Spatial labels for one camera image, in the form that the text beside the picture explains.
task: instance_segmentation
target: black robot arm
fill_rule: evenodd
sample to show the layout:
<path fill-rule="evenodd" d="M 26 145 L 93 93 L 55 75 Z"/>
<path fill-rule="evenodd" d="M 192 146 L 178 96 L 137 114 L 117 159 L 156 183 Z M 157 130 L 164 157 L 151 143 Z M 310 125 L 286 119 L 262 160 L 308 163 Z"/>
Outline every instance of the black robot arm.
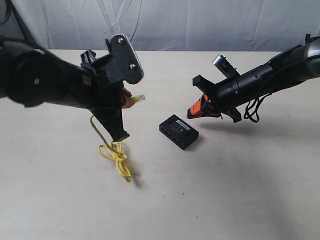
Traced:
<path fill-rule="evenodd" d="M 90 110 L 114 141 L 129 134 L 122 120 L 123 81 L 137 84 L 144 72 L 123 34 L 107 39 L 109 54 L 88 50 L 81 66 L 66 62 L 39 45 L 0 37 L 0 98 L 26 108 L 53 103 Z"/>
<path fill-rule="evenodd" d="M 320 77 L 320 37 L 307 34 L 305 45 L 290 48 L 242 75 L 222 55 L 218 55 L 213 64 L 226 79 L 212 83 L 201 75 L 196 76 L 192 84 L 204 94 L 188 109 L 187 117 L 217 118 L 226 114 L 236 123 L 242 120 L 236 107 L 254 100 L 247 105 L 244 118 L 256 123 L 259 121 L 258 108 L 265 97 Z"/>

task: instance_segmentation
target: black cable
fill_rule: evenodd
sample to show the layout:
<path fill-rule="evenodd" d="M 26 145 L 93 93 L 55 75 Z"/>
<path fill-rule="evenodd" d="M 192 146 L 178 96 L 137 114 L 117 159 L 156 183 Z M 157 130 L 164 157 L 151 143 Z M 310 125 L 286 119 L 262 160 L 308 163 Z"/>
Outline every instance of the black cable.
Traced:
<path fill-rule="evenodd" d="M 5 15 L 4 15 L 4 20 L 0 21 L 0 26 L 6 24 L 6 22 L 8 22 L 11 13 L 12 13 L 12 2 L 11 0 L 5 0 L 5 6 L 6 6 L 6 10 L 5 10 Z"/>
<path fill-rule="evenodd" d="M 262 102 L 265 100 L 266 97 L 272 95 L 273 92 L 270 92 L 266 95 L 264 95 L 261 99 L 259 97 L 260 93 L 262 92 L 263 90 L 263 87 L 265 86 L 265 84 L 270 81 L 273 77 L 275 77 L 276 75 L 278 75 L 279 73 L 281 73 L 282 71 L 290 68 L 290 67 L 293 67 L 295 65 L 298 65 L 298 64 L 301 64 L 301 63 L 304 63 L 304 62 L 307 62 L 307 61 L 310 61 L 310 60 L 313 60 L 313 59 L 320 59 L 320 56 L 319 55 L 315 55 L 315 56 L 310 56 L 310 57 L 307 57 L 303 60 L 300 60 L 300 61 L 297 61 L 295 63 L 292 63 L 288 66 L 285 66 L 284 68 L 281 68 L 280 70 L 276 71 L 274 74 L 272 74 L 270 77 L 268 77 L 263 83 L 262 85 L 260 86 L 259 90 L 257 91 L 256 93 L 256 97 L 253 101 L 253 103 L 250 105 L 251 101 L 248 102 L 247 106 L 245 107 L 245 112 L 244 112 L 244 115 L 243 115 L 243 118 L 244 119 L 250 119 L 252 122 L 254 123 L 257 123 L 259 122 L 260 118 L 259 118 L 259 114 L 258 114 L 258 109 L 260 107 L 260 105 L 262 104 Z M 255 106 L 255 109 L 252 113 L 249 113 L 249 111 Z"/>

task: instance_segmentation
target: label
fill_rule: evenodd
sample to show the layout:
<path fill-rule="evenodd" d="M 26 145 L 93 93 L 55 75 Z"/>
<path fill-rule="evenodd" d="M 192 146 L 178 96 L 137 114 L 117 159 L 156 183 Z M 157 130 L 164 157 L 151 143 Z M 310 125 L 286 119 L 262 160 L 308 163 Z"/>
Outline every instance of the label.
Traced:
<path fill-rule="evenodd" d="M 187 131 L 190 130 L 190 127 L 188 127 L 188 126 L 187 126 L 185 123 L 183 123 L 182 121 L 177 120 L 176 123 L 179 124 L 180 126 L 182 126 L 185 130 L 187 130 Z"/>

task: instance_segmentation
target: white table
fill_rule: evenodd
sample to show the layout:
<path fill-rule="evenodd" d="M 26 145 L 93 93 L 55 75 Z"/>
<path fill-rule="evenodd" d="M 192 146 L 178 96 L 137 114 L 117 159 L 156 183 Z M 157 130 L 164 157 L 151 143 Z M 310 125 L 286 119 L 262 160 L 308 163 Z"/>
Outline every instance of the white table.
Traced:
<path fill-rule="evenodd" d="M 82 51 L 53 52 L 80 63 Z M 159 132 L 172 114 L 186 120 L 202 94 L 193 77 L 224 79 L 217 54 L 138 53 L 145 78 L 127 87 L 146 101 L 123 111 L 137 184 L 98 153 L 89 111 L 2 99 L 0 239 L 319 239 L 319 79 L 267 98 L 258 124 L 188 120 L 200 136 L 186 151 Z M 222 54 L 244 73 L 276 53 Z"/>

